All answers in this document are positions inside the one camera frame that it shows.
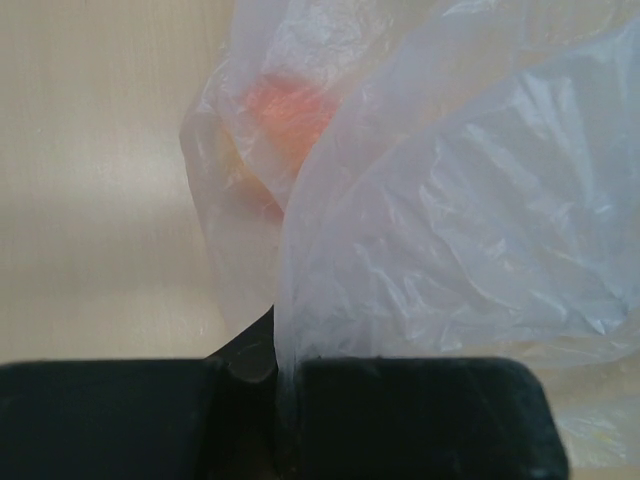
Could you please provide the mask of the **clear plastic bag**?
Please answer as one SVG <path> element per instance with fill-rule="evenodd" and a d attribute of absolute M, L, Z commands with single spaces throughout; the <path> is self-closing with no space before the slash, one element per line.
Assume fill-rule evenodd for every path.
<path fill-rule="evenodd" d="M 228 97 L 262 74 L 341 104 L 295 180 L 245 162 Z M 314 357 L 494 354 L 550 393 L 578 467 L 639 463 L 639 5 L 239 1 L 180 132 L 232 331 L 275 311 L 277 405 Z"/>

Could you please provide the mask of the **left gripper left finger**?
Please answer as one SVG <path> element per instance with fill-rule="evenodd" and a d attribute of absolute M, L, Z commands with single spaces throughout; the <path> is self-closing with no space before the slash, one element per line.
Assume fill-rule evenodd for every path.
<path fill-rule="evenodd" d="M 5 479 L 272 479 L 273 316 L 205 358 L 1 368 Z"/>

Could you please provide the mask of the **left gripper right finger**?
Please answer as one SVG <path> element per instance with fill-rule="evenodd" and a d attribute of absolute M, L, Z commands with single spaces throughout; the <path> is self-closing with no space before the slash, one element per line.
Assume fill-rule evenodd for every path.
<path fill-rule="evenodd" d="M 498 358 L 325 359 L 299 371 L 304 479 L 567 479 L 543 387 Z"/>

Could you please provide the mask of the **small peach fruit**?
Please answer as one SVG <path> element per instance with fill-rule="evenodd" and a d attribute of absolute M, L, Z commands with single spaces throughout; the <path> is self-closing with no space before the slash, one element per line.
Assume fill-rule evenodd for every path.
<path fill-rule="evenodd" d="M 231 93 L 228 102 L 237 122 L 233 143 L 242 145 L 234 148 L 229 162 L 240 181 L 236 191 L 249 212 L 279 224 L 282 208 L 245 162 L 251 141 L 264 140 L 267 151 L 276 155 L 277 171 L 295 180 L 341 99 L 308 79 L 262 74 L 250 86 Z"/>

